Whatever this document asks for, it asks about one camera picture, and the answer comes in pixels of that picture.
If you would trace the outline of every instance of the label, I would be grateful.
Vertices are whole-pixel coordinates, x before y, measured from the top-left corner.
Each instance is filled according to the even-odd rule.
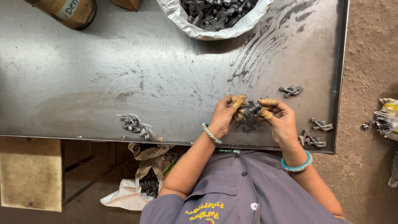
[[[58,18],[62,20],[68,20],[74,14],[79,2],[82,0],[66,0],[64,6],[59,10],[59,12],[55,13]]]

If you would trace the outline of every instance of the bangle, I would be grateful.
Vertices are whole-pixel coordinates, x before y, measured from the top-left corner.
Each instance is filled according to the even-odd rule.
[[[307,150],[304,150],[304,151],[307,154],[308,159],[303,165],[301,165],[299,167],[288,167],[285,165],[285,161],[283,160],[283,157],[282,157],[282,159],[281,159],[282,168],[284,170],[290,171],[290,172],[300,172],[300,171],[307,169],[312,164],[312,155],[310,154],[309,151],[307,151]]]
[[[213,141],[215,141],[217,144],[221,144],[221,143],[222,143],[222,140],[221,140],[221,139],[217,139],[217,138],[209,131],[209,129],[207,128],[208,126],[209,126],[208,124],[205,124],[205,123],[202,124],[203,129],[204,129],[205,132],[210,136],[210,138],[213,139]]]

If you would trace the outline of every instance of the white sack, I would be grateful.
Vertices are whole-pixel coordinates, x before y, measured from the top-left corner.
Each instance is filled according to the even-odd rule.
[[[135,180],[123,179],[119,190],[100,200],[103,205],[109,207],[120,207],[127,210],[141,211],[149,202],[138,195]]]
[[[198,40],[220,40],[237,37],[251,30],[270,8],[273,0],[259,0],[256,6],[240,19],[233,27],[211,32],[190,24],[188,15],[180,5],[180,0],[157,0],[158,4],[173,21],[188,36]]]

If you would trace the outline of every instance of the steel table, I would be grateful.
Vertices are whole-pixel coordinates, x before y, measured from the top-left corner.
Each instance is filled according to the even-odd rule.
[[[328,142],[306,148],[335,153],[348,0],[275,0],[250,32],[222,41],[188,37],[156,0],[137,13],[96,2],[83,30],[24,1],[3,3],[0,135],[142,142],[117,116],[136,114],[165,143],[190,145],[222,97],[246,94],[283,100],[298,134]],[[285,99],[279,87],[290,85],[304,91]],[[312,117],[334,130],[311,130]],[[223,146],[278,149],[267,123],[256,129],[231,125]]]

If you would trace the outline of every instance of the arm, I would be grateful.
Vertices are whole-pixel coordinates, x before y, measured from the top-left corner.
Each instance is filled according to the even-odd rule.
[[[228,133],[232,116],[240,106],[229,106],[232,96],[226,96],[217,103],[213,118],[208,127],[218,139]],[[206,132],[202,132],[192,147],[170,170],[158,196],[176,194],[186,199],[195,186],[203,168],[216,148],[215,143]]]
[[[282,150],[286,166],[303,165],[307,161],[307,154],[297,140],[294,110],[276,100],[268,113],[272,114],[267,120],[272,128],[272,137]],[[335,217],[345,219],[339,202],[312,164],[301,172],[290,172],[290,176]]]

